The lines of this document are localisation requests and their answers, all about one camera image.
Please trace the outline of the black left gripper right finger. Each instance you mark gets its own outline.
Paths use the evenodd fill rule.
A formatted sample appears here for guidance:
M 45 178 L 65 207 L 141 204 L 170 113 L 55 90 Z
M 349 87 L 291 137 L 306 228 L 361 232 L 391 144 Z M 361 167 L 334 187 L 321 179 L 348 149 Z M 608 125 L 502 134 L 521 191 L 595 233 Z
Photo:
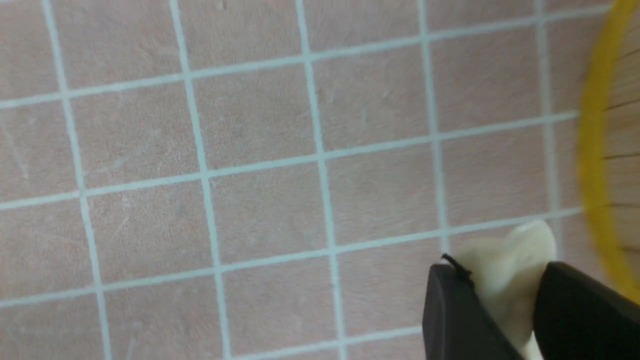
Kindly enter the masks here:
M 534 333 L 546 360 L 637 360 L 640 308 L 573 266 L 554 261 L 537 292 Z

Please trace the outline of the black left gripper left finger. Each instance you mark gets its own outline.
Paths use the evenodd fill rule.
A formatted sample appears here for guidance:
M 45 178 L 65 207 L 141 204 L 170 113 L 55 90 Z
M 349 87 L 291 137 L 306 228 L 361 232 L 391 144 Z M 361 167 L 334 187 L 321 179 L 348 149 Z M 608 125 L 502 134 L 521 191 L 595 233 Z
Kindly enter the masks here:
M 428 360 L 521 360 L 480 302 L 471 271 L 448 254 L 433 264 L 425 293 L 422 336 Z

